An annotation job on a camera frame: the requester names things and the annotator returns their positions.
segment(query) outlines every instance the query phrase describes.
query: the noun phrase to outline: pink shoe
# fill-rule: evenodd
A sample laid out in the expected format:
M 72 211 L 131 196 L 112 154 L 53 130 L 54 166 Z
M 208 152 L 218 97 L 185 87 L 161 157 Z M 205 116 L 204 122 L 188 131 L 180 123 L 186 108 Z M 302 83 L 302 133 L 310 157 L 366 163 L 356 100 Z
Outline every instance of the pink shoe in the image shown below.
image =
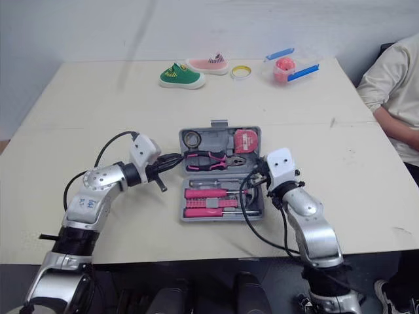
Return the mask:
M 210 59 L 187 59 L 187 67 L 195 72 L 224 75 L 228 73 L 228 63 L 220 53 Z

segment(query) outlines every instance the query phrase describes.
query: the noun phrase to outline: sneaker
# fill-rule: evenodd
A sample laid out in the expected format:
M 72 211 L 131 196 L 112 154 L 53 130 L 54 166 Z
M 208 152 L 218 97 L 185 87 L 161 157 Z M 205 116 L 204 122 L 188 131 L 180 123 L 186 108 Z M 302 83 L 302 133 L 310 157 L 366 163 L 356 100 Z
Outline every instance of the sneaker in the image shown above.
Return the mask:
M 228 73 L 228 63 L 220 53 L 210 59 L 187 59 L 186 64 L 189 69 L 205 74 L 224 75 Z
M 410 302 L 410 309 L 407 311 L 398 311 L 394 303 L 387 298 L 385 280 L 377 280 L 374 284 L 375 294 L 382 304 L 382 314 L 419 314 L 419 300 L 412 299 Z
M 194 90 L 205 84 L 205 75 L 195 73 L 183 64 L 174 63 L 160 75 L 162 87 L 178 87 Z

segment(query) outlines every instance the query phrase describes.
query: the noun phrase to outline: black chair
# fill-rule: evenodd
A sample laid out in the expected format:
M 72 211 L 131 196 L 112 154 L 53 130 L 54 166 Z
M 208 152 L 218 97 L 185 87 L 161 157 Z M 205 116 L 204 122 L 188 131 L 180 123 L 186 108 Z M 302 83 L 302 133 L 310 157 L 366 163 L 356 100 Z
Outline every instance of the black chair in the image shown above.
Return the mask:
M 388 47 L 390 47 L 392 44 L 394 44 L 394 43 L 382 44 L 382 45 L 381 45 L 381 47 L 380 47 L 380 52 L 378 53 L 377 59 L 378 59 L 378 58 L 382 55 L 382 53 L 383 53 L 384 51 L 386 51 L 386 49 L 387 49 Z

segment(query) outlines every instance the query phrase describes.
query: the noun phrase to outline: white wall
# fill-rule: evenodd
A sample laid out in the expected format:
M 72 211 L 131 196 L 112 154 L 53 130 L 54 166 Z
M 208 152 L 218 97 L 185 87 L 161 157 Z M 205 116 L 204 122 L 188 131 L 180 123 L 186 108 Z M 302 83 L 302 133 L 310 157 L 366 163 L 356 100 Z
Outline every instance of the white wall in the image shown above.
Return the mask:
M 417 0 L 0 0 L 0 139 L 62 61 L 182 60 L 288 46 L 337 56 L 357 82 L 381 43 L 419 32 Z

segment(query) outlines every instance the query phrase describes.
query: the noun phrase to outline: table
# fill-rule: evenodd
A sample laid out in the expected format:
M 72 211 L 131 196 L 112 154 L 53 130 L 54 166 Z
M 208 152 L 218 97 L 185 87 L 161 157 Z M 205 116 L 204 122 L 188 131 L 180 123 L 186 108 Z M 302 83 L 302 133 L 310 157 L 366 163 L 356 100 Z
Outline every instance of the table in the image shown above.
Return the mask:
M 239 82 L 207 76 L 199 90 L 159 87 L 168 61 L 64 63 L 0 159 L 0 262 L 42 262 L 53 242 L 37 237 L 59 231 L 66 182 L 92 168 L 114 134 L 140 131 L 163 153 L 179 152 L 181 128 L 206 127 L 216 118 L 261 127 L 263 154 L 291 149 L 344 253 L 419 248 L 419 189 L 336 59 L 286 87 L 260 76 L 261 61 L 231 63 L 251 66 L 252 76 Z M 102 165 L 127 161 L 129 145 L 129 137 L 115 142 Z M 178 167 L 161 177 L 167 192 L 152 183 L 114 202 L 95 263 L 283 256 L 243 222 L 181 222 L 184 174 Z M 269 200 L 265 207 L 256 228 L 282 243 L 280 215 Z

